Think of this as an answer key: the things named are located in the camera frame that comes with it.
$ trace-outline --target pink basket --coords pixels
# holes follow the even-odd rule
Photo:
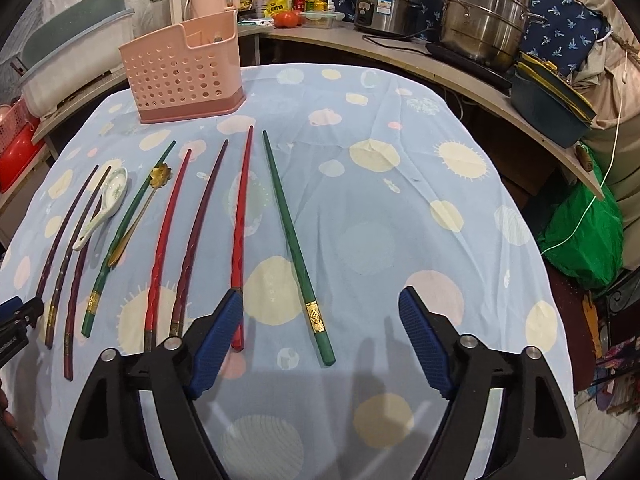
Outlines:
[[[40,122],[27,110],[27,104],[23,97],[11,107],[11,110],[0,121],[0,153],[7,149],[12,140],[20,133],[25,124],[31,124],[31,131],[35,130],[34,124]]]
[[[120,47],[140,122],[233,113],[244,102],[238,11],[161,28]]]

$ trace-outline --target gold spoon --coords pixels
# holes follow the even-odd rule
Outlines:
[[[113,267],[115,264],[118,263],[118,260],[122,256],[124,249],[127,247],[129,240],[131,240],[133,231],[136,230],[136,227],[138,226],[138,223],[140,222],[142,215],[145,213],[146,208],[149,206],[151,199],[154,197],[158,189],[160,189],[167,182],[169,182],[171,177],[172,177],[171,168],[169,168],[164,162],[159,166],[154,167],[151,170],[151,187],[153,188],[151,191],[151,194],[146,199],[145,205],[142,206],[142,209],[140,210],[140,213],[138,213],[138,216],[136,217],[135,222],[133,222],[129,230],[125,233],[125,235],[122,237],[122,240],[120,240],[117,247],[113,251],[111,258],[109,258],[109,261],[107,263],[108,266]]]

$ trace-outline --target tiled floor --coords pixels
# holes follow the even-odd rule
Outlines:
[[[629,438],[638,416],[629,413],[607,415],[599,412],[595,401],[588,398],[585,392],[578,394],[575,407],[587,480],[597,480]]]

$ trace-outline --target stainless steel pot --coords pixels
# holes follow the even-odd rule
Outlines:
[[[357,0],[355,26],[383,36],[408,36],[417,32],[421,10],[421,0]]]
[[[546,18],[529,12],[530,0],[444,0],[440,43],[496,72],[506,72],[520,49],[529,22]]]

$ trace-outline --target chopstick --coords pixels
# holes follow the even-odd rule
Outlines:
[[[196,213],[196,218],[193,221],[193,227],[191,228],[191,235],[187,242],[187,250],[184,254],[184,260],[182,261],[182,270],[180,272],[180,279],[178,280],[177,292],[175,296],[174,309],[171,316],[171,325],[169,328],[169,336],[182,337],[182,329],[184,325],[184,309],[187,305],[187,295],[189,293],[189,282],[191,280],[191,269],[193,267],[193,261],[195,259],[196,247],[198,246],[198,240],[200,239],[200,231],[202,231],[202,224],[204,222],[204,215],[207,211],[207,205],[211,197],[211,191],[213,185],[220,171],[220,164],[222,158],[225,156],[226,147],[229,144],[229,140],[225,139],[220,148],[220,153],[216,159],[211,174],[209,175],[209,181],[202,193],[202,199],[200,200],[200,206]]]
[[[240,184],[238,186],[238,207],[236,207],[236,226],[234,228],[234,248],[231,254],[231,288],[242,289],[244,279],[242,272],[244,268],[244,218],[246,217],[246,196],[247,184],[249,180],[249,161],[251,159],[251,142],[254,138],[254,127],[249,126],[244,146],[244,158],[242,160],[242,172],[240,174]],[[231,340],[231,348],[241,352],[244,349],[244,320],[240,320],[240,325]]]
[[[76,195],[76,198],[71,203],[71,206],[69,207],[69,210],[66,212],[66,216],[63,219],[62,224],[60,224],[60,228],[58,229],[58,233],[56,234],[56,237],[54,238],[53,243],[51,244],[51,248],[49,250],[49,255],[47,256],[47,260],[45,261],[44,267],[42,268],[42,274],[40,275],[40,281],[38,282],[38,288],[36,289],[36,297],[37,298],[42,298],[42,295],[44,293],[44,288],[47,285],[47,278],[49,277],[49,273],[51,272],[51,266],[53,264],[53,258],[56,256],[56,251],[58,250],[58,246],[60,245],[60,240],[62,240],[62,235],[65,232],[66,225],[69,223],[71,215],[73,214],[74,210],[76,209],[76,206],[78,205],[78,202],[80,202],[80,197],[82,196],[82,193],[84,193],[84,190],[89,185],[89,181],[92,179],[92,177],[94,176],[95,172],[98,171],[98,168],[99,168],[99,166],[96,166],[93,169],[93,171],[91,173],[89,173],[89,176],[84,181],[84,184],[82,184],[82,187],[80,188],[80,191],[78,191],[78,194]]]
[[[306,314],[308,315],[309,322],[311,323],[311,329],[314,332],[314,338],[318,345],[318,351],[320,357],[325,366],[331,366],[335,363],[334,350],[329,341],[329,335],[326,332],[324,322],[320,310],[318,309],[318,302],[316,301],[316,294],[314,293],[313,286],[311,285],[311,279],[309,273],[306,270],[304,258],[302,257],[302,250],[298,243],[298,237],[293,227],[293,220],[287,207],[287,200],[284,197],[284,191],[282,190],[282,183],[278,176],[278,168],[276,161],[273,158],[273,152],[271,151],[271,144],[269,143],[269,136],[266,131],[262,132],[264,139],[264,147],[267,152],[267,159],[269,161],[269,170],[271,172],[271,179],[273,180],[273,188],[276,193],[276,201],[278,202],[278,209],[280,210],[280,217],[282,218],[282,225],[284,227],[285,237],[287,244],[289,245],[289,251],[291,251],[291,257],[293,259],[293,265],[296,269],[296,275],[298,276],[298,283],[300,284],[300,291],[302,292],[302,299],[305,301]]]
[[[94,189],[94,192],[91,194],[91,198],[84,206],[84,210],[82,211],[80,218],[78,219],[78,224],[76,224],[76,228],[74,229],[73,234],[71,235],[71,240],[69,240],[69,244],[66,246],[65,257],[62,259],[62,263],[60,263],[60,271],[58,272],[58,278],[56,280],[56,286],[53,290],[53,296],[51,297],[51,305],[49,307],[49,315],[47,316],[47,331],[45,332],[44,345],[51,350],[53,348],[53,333],[56,329],[56,317],[58,316],[58,302],[60,302],[60,295],[62,294],[62,286],[65,283],[66,270],[69,266],[69,261],[71,260],[71,253],[74,250],[74,244],[78,239],[78,235],[80,234],[80,230],[82,229],[82,224],[84,223],[84,219],[89,214],[89,209],[91,209],[91,204],[94,203],[95,197],[102,190],[102,184],[104,183],[104,179],[107,178],[107,175],[111,171],[111,166],[107,168],[102,177],[100,178],[100,182],[98,182],[98,186]]]
[[[100,201],[95,205],[95,218],[100,212],[102,204]],[[65,379],[74,380],[74,330],[76,329],[76,307],[78,306],[78,291],[80,289],[80,281],[82,279],[82,270],[84,269],[84,261],[89,250],[89,242],[80,250],[78,261],[76,262],[76,270],[74,271],[74,280],[71,282],[71,293],[69,294],[69,303],[66,306],[66,322],[65,322],[65,344],[63,349],[63,368]]]
[[[164,160],[167,158],[167,156],[169,155],[169,152],[174,148],[174,146],[175,146],[175,140],[172,140],[171,144],[169,144],[169,147],[164,151],[164,153],[162,154],[158,162],[156,162],[156,164],[154,165],[155,167],[159,166],[164,162]],[[150,183],[151,183],[151,174],[149,173],[147,178],[144,180],[144,182],[140,186],[140,189],[138,190],[137,195],[133,197],[133,200],[129,205],[129,209],[127,209],[127,212],[124,214],[122,218],[122,222],[120,222],[118,230],[116,231],[116,234],[113,237],[113,241],[109,246],[107,255],[104,257],[104,260],[102,261],[102,266],[100,267],[100,273],[98,273],[98,277],[95,279],[94,288],[91,292],[91,295],[89,296],[89,303],[87,304],[86,310],[84,311],[84,320],[82,321],[82,335],[85,337],[89,337],[91,335],[91,330],[94,326],[95,314],[98,311],[98,303],[100,303],[100,295],[104,290],[104,285],[107,282],[107,277],[111,272],[111,267],[109,266],[109,260],[111,259],[111,255],[113,254],[113,251],[116,250],[116,247],[120,243],[120,239],[124,236],[125,231],[129,226],[129,222],[131,222],[133,215],[136,213],[136,209],[140,205],[140,201],[142,200],[142,197],[145,195],[146,188],[149,187]]]
[[[184,179],[184,173],[187,170],[189,159],[191,158],[191,150],[187,150],[184,156],[178,177],[175,179],[174,188],[171,191],[169,203],[164,212],[164,220],[160,229],[158,238],[158,246],[156,247],[156,258],[154,266],[151,270],[151,287],[146,297],[146,316],[145,316],[145,335],[144,335],[144,351],[151,352],[156,347],[156,329],[158,326],[158,304],[160,301],[160,281],[162,280],[162,267],[164,266],[164,256],[166,254],[166,246],[169,241],[169,231],[171,230],[171,222],[174,218],[175,205],[178,202],[178,194],[180,186]]]

